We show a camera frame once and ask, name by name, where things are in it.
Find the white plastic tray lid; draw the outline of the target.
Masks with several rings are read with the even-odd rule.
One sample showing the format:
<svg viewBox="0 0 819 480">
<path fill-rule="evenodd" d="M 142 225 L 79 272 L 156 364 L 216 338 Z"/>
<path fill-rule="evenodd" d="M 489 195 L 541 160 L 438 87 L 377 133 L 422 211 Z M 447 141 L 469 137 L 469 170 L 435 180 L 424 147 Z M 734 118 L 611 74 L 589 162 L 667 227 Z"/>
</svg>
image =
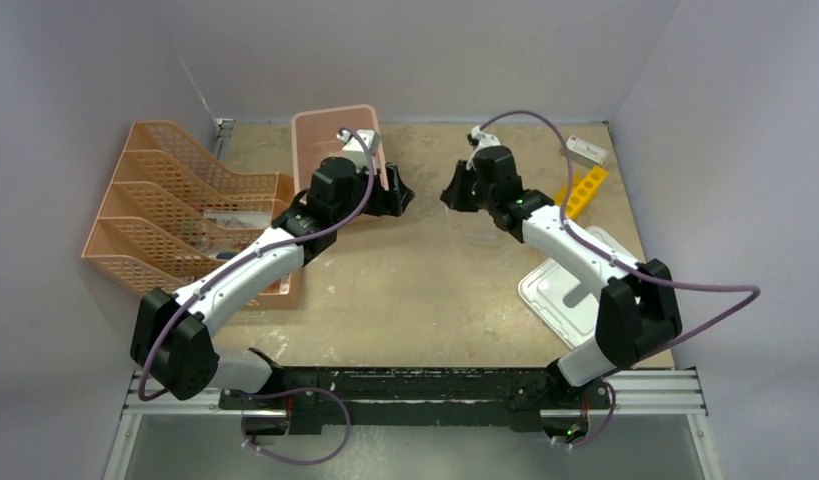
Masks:
<svg viewBox="0 0 819 480">
<path fill-rule="evenodd" d="M 551 220 L 524 222 L 524 242 L 563 261 L 546 259 L 518 284 L 523 302 L 559 336 L 576 348 L 596 333 L 600 287 L 593 283 L 607 265 Z"/>
</svg>

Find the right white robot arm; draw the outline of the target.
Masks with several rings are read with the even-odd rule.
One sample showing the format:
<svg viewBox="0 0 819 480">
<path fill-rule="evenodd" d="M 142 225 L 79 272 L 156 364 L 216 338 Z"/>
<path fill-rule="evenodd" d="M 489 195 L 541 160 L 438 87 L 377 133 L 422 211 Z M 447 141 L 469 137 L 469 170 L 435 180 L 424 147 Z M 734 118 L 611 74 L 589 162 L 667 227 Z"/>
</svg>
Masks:
<svg viewBox="0 0 819 480">
<path fill-rule="evenodd" d="M 505 146 L 478 150 L 457 162 L 441 201 L 459 212 L 487 212 L 494 225 L 546 253 L 598 300 L 593 336 L 547 367 L 546 392 L 561 407 L 581 399 L 586 385 L 628 368 L 677 339 L 682 322 L 668 267 L 651 260 L 601 256 L 584 229 L 539 190 L 526 189 Z"/>
</svg>

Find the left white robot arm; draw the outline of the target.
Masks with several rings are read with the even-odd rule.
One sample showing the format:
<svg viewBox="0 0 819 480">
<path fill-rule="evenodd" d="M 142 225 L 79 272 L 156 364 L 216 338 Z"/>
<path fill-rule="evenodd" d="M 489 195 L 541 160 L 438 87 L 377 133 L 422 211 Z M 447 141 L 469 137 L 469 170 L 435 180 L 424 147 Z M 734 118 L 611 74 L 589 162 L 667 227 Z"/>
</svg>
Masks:
<svg viewBox="0 0 819 480">
<path fill-rule="evenodd" d="M 323 160 L 308 188 L 295 195 L 257 239 L 193 283 L 167 293 L 145 294 L 130 346 L 140 365 L 138 394 L 152 400 L 149 379 L 178 400 L 206 388 L 244 392 L 257 408 L 269 409 L 282 399 L 277 364 L 260 351 L 223 353 L 214 336 L 236 313 L 286 275 L 302 269 L 337 239 L 337 232 L 359 215 L 399 217 L 415 193 L 398 167 L 383 169 L 388 184 L 344 157 Z"/>
</svg>

